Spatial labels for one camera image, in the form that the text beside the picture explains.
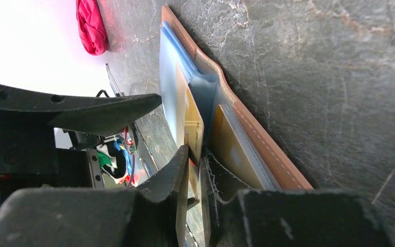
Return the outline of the blue credit card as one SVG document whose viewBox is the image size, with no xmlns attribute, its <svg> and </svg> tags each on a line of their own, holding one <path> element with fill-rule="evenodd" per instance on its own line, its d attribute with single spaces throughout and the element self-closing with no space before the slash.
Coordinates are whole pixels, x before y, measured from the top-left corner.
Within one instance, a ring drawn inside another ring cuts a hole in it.
<svg viewBox="0 0 395 247">
<path fill-rule="evenodd" d="M 179 138 L 184 136 L 181 133 L 184 126 L 177 122 L 179 113 L 176 112 L 176 109 L 184 103 L 177 99 L 178 93 L 183 88 L 177 83 L 177 69 L 179 69 L 179 74 L 184 76 L 186 84 L 192 92 L 204 126 L 209 126 L 219 79 L 215 72 L 207 72 L 197 62 L 192 61 L 185 46 L 180 43 L 174 33 L 172 26 L 167 21 L 163 21 L 160 29 L 159 49 L 161 98 L 169 130 L 175 143 L 180 146 L 182 141 Z"/>
</svg>

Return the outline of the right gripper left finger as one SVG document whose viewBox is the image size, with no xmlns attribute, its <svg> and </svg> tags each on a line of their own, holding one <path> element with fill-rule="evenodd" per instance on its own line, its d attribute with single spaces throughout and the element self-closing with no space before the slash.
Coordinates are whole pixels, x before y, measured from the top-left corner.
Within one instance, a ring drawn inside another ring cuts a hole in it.
<svg viewBox="0 0 395 247">
<path fill-rule="evenodd" d="M 184 246 L 188 200 L 188 145 L 137 188 L 138 246 Z"/>
</svg>

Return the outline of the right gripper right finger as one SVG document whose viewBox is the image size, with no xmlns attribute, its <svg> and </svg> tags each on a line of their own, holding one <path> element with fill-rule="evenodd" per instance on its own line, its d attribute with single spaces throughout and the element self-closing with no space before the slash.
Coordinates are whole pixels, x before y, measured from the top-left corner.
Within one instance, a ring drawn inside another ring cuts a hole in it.
<svg viewBox="0 0 395 247">
<path fill-rule="evenodd" d="M 203 150 L 200 162 L 202 212 L 206 246 L 231 246 L 236 207 L 229 205 L 241 189 L 250 186 L 222 165 L 210 150 Z"/>
</svg>

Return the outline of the tan leather card holder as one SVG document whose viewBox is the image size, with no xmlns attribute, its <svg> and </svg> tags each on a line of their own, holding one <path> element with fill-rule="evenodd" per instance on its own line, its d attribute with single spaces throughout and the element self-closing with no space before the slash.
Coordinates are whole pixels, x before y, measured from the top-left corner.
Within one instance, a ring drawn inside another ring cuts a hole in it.
<svg viewBox="0 0 395 247">
<path fill-rule="evenodd" d="M 179 42 L 184 46 L 192 61 L 197 63 L 199 69 L 202 69 L 204 72 L 215 73 L 218 76 L 222 95 L 233 107 L 242 127 L 245 129 L 248 137 L 251 138 L 252 143 L 258 149 L 258 153 L 275 176 L 279 185 L 283 189 L 312 189 L 313 187 L 308 180 L 231 90 L 222 68 L 198 47 L 167 5 L 161 8 L 161 20 L 166 21 L 170 25 Z"/>
</svg>

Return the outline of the orange credit card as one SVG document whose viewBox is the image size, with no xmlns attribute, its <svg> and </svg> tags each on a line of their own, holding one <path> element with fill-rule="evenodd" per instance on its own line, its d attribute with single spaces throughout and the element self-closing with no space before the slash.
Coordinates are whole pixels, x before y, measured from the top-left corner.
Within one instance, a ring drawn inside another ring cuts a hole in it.
<svg viewBox="0 0 395 247">
<path fill-rule="evenodd" d="M 216 106 L 210 147 L 216 158 L 231 173 L 252 188 L 264 188 L 253 168 L 253 158 L 246 154 L 246 141 L 240 140 L 240 132 L 234 130 L 225 110 Z"/>
</svg>

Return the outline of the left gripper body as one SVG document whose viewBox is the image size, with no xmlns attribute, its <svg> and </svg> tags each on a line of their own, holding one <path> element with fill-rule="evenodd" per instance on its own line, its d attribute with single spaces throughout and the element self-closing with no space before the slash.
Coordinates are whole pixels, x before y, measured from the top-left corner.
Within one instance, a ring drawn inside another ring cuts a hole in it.
<svg viewBox="0 0 395 247">
<path fill-rule="evenodd" d="M 54 128 L 80 121 L 74 111 L 0 110 L 0 204 L 22 188 L 92 187 L 87 153 L 56 147 Z"/>
</svg>

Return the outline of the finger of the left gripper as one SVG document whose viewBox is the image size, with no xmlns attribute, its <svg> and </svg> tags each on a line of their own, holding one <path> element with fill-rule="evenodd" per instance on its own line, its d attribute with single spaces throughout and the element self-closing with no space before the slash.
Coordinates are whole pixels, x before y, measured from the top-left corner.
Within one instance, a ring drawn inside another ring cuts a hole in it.
<svg viewBox="0 0 395 247">
<path fill-rule="evenodd" d="M 110 136 L 122 132 L 160 104 L 158 94 L 66 96 L 0 84 L 0 125 L 5 129 L 46 127 Z"/>
</svg>

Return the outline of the gold credit card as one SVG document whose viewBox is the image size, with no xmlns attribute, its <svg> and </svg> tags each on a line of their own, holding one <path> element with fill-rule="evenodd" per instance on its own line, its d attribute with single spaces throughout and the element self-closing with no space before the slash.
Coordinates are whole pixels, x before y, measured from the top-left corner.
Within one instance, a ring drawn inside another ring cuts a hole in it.
<svg viewBox="0 0 395 247">
<path fill-rule="evenodd" d="M 176 143 L 188 144 L 189 181 L 194 197 L 198 198 L 199 165 L 202 151 L 204 123 L 179 65 L 175 68 L 176 79 Z"/>
</svg>

